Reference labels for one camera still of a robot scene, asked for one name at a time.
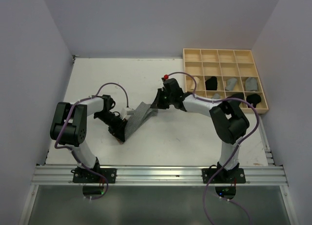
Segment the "grey striped underwear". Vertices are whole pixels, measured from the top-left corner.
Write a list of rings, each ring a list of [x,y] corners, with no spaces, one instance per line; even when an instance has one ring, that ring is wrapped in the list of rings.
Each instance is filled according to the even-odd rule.
[[[158,115],[157,109],[150,108],[151,104],[141,102],[134,114],[127,119],[125,128],[125,141],[127,141],[134,132],[136,132],[148,119]]]

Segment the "beige underwear with navy trim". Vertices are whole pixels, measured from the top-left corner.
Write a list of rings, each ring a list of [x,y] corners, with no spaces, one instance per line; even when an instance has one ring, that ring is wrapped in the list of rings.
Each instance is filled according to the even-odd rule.
[[[196,90],[199,87],[199,83],[200,83],[200,78],[195,76],[193,81],[192,81],[192,85],[190,87],[191,90]]]

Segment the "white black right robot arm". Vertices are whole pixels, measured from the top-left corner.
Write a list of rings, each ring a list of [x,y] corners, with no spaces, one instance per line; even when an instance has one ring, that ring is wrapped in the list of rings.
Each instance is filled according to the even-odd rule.
[[[216,134],[222,141],[217,176],[220,181],[226,183],[234,178],[234,171],[239,168],[239,151],[234,150],[250,126],[239,106],[243,98],[243,93],[235,93],[229,97],[229,101],[217,102],[215,99],[205,99],[191,92],[179,92],[175,95],[162,88],[157,90],[151,108],[166,110],[173,105],[178,110],[211,118]]]

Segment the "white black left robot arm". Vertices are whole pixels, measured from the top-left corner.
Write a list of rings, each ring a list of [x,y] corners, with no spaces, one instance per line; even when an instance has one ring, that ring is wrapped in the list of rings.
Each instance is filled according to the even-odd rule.
[[[56,106],[50,137],[56,149],[68,149],[84,177],[94,183],[101,178],[98,158],[87,142],[87,118],[92,116],[108,126],[109,133],[119,142],[125,142],[127,120],[111,112],[115,101],[109,95],[92,96],[76,103],[60,102]]]

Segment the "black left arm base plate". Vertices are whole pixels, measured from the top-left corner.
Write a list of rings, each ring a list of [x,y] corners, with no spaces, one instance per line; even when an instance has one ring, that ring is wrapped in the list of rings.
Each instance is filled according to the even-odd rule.
[[[73,174],[73,183],[109,183],[114,184],[117,176],[116,168],[100,168],[97,170],[97,174],[91,173],[86,169],[75,168],[71,170]]]

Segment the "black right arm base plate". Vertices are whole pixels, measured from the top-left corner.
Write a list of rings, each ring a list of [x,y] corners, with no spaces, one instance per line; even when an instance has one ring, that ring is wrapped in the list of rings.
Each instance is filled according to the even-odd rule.
[[[217,168],[203,168],[202,179],[203,183],[208,183],[212,176],[217,172]],[[246,183],[245,173],[243,168],[225,170],[223,169],[211,181],[211,184],[244,184]]]

